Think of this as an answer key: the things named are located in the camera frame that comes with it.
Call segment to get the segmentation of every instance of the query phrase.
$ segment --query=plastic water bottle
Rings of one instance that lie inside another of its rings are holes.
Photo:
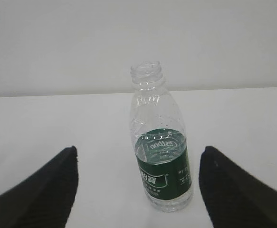
[[[162,211],[184,208],[192,197],[185,125],[163,86],[159,62],[131,67],[135,94],[130,130],[139,172],[151,204]]]

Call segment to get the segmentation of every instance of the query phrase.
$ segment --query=bottle neck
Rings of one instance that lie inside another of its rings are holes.
[[[133,87],[136,90],[150,91],[162,87],[165,78],[159,62],[143,62],[131,67]]]

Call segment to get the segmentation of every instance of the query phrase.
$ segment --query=green label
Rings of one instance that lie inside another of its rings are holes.
[[[149,164],[136,158],[143,185],[151,196],[171,200],[184,194],[191,186],[187,149],[176,159],[163,164]]]

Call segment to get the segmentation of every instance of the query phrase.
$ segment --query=bottle base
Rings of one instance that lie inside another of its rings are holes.
[[[147,191],[145,191],[145,193],[151,202],[151,205],[157,210],[163,212],[175,212],[185,208],[190,203],[193,197],[193,187],[191,186],[184,194],[171,200],[157,199],[152,197]]]

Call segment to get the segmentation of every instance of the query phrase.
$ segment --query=water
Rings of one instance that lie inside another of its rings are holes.
[[[156,129],[142,134],[135,150],[151,204],[166,212],[184,208],[192,196],[185,136],[172,129]]]

